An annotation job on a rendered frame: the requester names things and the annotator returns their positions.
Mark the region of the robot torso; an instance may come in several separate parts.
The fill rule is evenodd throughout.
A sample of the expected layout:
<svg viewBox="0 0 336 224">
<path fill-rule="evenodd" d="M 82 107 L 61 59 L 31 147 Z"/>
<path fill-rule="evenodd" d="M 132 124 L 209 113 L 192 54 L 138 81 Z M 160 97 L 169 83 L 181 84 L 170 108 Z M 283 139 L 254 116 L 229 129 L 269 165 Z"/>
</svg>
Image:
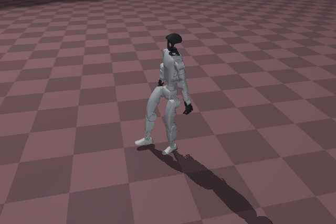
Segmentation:
<svg viewBox="0 0 336 224">
<path fill-rule="evenodd" d="M 174 60 L 180 59 L 183 61 L 182 56 L 176 56 L 175 53 L 172 53 L 175 56 L 169 55 L 169 50 L 164 53 L 163 58 L 163 68 L 164 68 L 164 79 L 166 81 L 166 86 L 163 86 L 162 94 L 167 99 L 170 100 L 172 95 L 177 95 L 177 89 L 175 88 L 175 84 L 180 80 L 178 78 L 177 71 L 174 67 Z"/>
</svg>

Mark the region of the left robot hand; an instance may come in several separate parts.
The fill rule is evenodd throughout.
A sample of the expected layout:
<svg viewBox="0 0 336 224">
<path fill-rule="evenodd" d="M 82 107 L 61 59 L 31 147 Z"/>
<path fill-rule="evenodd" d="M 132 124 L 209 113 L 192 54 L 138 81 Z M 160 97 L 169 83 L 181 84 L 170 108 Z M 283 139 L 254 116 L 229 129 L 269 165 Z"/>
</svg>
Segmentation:
<svg viewBox="0 0 336 224">
<path fill-rule="evenodd" d="M 186 106 L 186 110 L 183 112 L 183 114 L 189 114 L 191 111 L 193 111 L 193 107 L 191 106 L 191 104 L 187 105 L 186 102 L 184 102 L 185 106 Z"/>
</svg>

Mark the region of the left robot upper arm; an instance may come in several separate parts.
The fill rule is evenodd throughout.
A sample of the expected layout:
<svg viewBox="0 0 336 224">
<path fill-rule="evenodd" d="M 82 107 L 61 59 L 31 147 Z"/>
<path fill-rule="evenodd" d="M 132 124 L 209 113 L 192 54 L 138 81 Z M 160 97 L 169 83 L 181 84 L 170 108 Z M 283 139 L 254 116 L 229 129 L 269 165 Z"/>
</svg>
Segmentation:
<svg viewBox="0 0 336 224">
<path fill-rule="evenodd" d="M 186 82 L 186 75 L 185 75 L 185 65 L 184 62 L 180 59 L 174 60 L 174 67 L 177 71 L 178 77 L 180 82 L 178 82 L 177 87 L 179 89 L 183 89 L 183 83 Z"/>
</svg>

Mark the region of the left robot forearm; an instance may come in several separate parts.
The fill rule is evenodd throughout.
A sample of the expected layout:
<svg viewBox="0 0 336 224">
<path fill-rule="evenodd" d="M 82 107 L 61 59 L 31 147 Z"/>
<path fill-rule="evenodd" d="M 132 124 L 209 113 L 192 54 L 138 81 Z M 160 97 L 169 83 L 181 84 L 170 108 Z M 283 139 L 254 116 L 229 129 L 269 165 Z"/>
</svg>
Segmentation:
<svg viewBox="0 0 336 224">
<path fill-rule="evenodd" d="M 183 101 L 186 102 L 187 105 L 191 104 L 190 98 L 188 96 L 188 86 L 186 82 L 183 83 L 183 89 L 181 89 L 181 93 Z"/>
</svg>

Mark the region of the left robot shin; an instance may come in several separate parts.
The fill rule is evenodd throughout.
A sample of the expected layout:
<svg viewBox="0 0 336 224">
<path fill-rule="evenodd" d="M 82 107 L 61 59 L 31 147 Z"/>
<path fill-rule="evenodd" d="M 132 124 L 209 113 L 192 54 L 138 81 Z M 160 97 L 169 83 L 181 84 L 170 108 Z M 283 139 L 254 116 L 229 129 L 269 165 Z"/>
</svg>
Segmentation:
<svg viewBox="0 0 336 224">
<path fill-rule="evenodd" d="M 171 145 L 171 148 L 174 147 L 174 142 L 175 142 L 175 138 L 176 138 L 176 134 L 177 134 L 176 128 L 177 128 L 177 126 L 175 124 L 173 125 L 173 127 L 170 131 L 166 128 L 167 139 L 169 141 L 169 145 Z"/>
</svg>

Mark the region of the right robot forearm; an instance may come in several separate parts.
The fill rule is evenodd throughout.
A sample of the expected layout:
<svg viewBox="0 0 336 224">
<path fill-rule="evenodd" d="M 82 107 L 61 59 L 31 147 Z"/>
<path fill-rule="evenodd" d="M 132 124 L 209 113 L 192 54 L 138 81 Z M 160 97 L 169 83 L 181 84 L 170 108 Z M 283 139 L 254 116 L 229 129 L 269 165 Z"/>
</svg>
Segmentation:
<svg viewBox="0 0 336 224">
<path fill-rule="evenodd" d="M 164 79 L 164 71 L 160 70 L 160 78 L 159 80 L 162 80 L 162 83 L 165 82 L 165 79 Z"/>
</svg>

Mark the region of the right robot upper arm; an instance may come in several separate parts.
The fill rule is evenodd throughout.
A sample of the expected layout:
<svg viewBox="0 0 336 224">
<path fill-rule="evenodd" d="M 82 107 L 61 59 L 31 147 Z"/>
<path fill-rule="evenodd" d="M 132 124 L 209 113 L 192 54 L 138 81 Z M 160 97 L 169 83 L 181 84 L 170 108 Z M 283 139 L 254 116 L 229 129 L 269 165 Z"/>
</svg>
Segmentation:
<svg viewBox="0 0 336 224">
<path fill-rule="evenodd" d="M 163 49 L 163 58 L 164 58 L 164 53 L 167 51 L 168 49 Z M 160 68 L 162 71 L 164 71 L 164 68 L 163 68 L 163 63 L 160 64 Z"/>
</svg>

